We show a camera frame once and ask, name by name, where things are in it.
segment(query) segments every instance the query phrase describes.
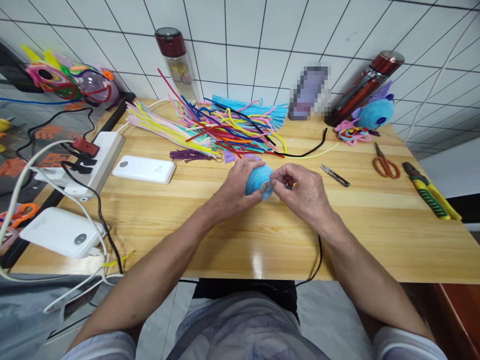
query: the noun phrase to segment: thread snips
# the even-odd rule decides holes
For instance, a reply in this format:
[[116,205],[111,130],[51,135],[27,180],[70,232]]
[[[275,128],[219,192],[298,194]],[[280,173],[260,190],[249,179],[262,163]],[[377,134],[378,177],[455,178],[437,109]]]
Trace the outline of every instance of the thread snips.
[[340,184],[342,184],[344,187],[348,188],[350,186],[350,183],[345,180],[343,177],[341,177],[340,175],[338,175],[335,171],[333,171],[331,168],[329,168],[328,166],[324,165],[324,164],[321,164],[320,168],[326,172],[328,175],[330,175],[332,178],[334,178],[335,180],[337,180]]

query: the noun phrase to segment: pile of pipe cleaners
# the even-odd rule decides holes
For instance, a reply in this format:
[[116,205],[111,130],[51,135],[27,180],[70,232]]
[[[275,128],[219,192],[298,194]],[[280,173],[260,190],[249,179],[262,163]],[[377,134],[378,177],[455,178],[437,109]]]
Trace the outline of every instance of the pile of pipe cleaners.
[[282,145],[284,153],[287,147],[277,131],[287,117],[287,106],[262,106],[257,104],[259,100],[245,103],[216,95],[192,103],[180,97],[160,69],[158,72],[177,98],[168,95],[178,122],[154,114],[141,101],[127,105],[127,121],[188,149],[172,151],[172,160],[221,159],[219,150],[224,150],[226,163],[246,154],[284,157],[278,147]]

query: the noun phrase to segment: wooden table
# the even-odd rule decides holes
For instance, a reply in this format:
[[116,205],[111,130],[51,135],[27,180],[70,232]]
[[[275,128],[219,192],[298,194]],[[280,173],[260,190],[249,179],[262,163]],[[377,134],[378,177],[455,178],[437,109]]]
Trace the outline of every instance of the wooden table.
[[[175,119],[169,103],[152,108],[157,114]],[[115,129],[125,123],[124,115]],[[285,121],[279,131],[291,154],[302,154],[321,140],[326,125],[320,119]],[[143,129],[128,126],[125,145],[118,157],[134,155],[169,159],[179,147]],[[480,284],[480,246],[459,221],[438,219],[414,189],[402,169],[409,161],[419,163],[390,125],[375,138],[385,156],[401,169],[400,179],[378,175],[372,159],[372,142],[338,145],[333,151],[312,159],[262,158],[277,169],[296,162],[323,175],[328,198],[348,228],[373,256],[400,282]],[[338,142],[331,128],[320,150]],[[326,175],[323,163],[347,179],[345,188]],[[168,185],[110,176],[101,192],[102,212],[112,226],[112,236],[122,256],[135,250],[125,261],[128,269],[163,237],[177,229],[223,183],[232,164],[197,160],[177,163]],[[84,203],[97,219],[97,201]],[[81,214],[70,200],[59,207]],[[280,202],[276,195],[250,211],[218,225],[203,240],[193,257],[186,277],[295,279],[305,280],[318,264],[316,234]],[[75,260],[31,244],[13,268],[15,273],[91,274],[100,259]],[[328,252],[316,279],[332,280],[334,270]]]

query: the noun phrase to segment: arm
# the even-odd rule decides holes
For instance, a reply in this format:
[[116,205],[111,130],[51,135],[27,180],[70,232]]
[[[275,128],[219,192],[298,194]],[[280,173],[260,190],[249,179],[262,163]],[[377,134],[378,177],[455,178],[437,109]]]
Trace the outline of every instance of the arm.
[[263,161],[251,157],[236,161],[211,199],[125,274],[87,320],[69,350],[95,335],[119,330],[137,342],[143,323],[177,285],[205,235],[216,224],[262,202],[260,191],[246,196],[245,187],[253,169],[263,165]]
[[319,173],[289,163],[272,174],[271,184],[293,213],[318,232],[340,285],[358,309],[394,328],[434,340],[400,284],[333,211]]

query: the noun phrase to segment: person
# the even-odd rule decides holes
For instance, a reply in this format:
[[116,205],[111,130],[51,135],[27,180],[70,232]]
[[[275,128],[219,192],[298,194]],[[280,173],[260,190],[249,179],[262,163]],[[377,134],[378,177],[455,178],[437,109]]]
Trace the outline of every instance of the person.
[[[202,239],[215,225],[262,202],[261,190],[245,195],[245,188],[263,165],[251,157],[237,160],[219,190],[118,282],[63,359],[134,359],[143,323],[177,285]],[[270,184],[318,233],[356,308],[383,324],[373,343],[377,359],[446,359],[400,284],[334,212],[320,174],[288,163],[271,175]],[[277,299],[291,298],[288,289],[280,292]],[[329,359],[301,335],[296,308],[286,309],[274,298],[243,291],[190,304],[168,359]]]

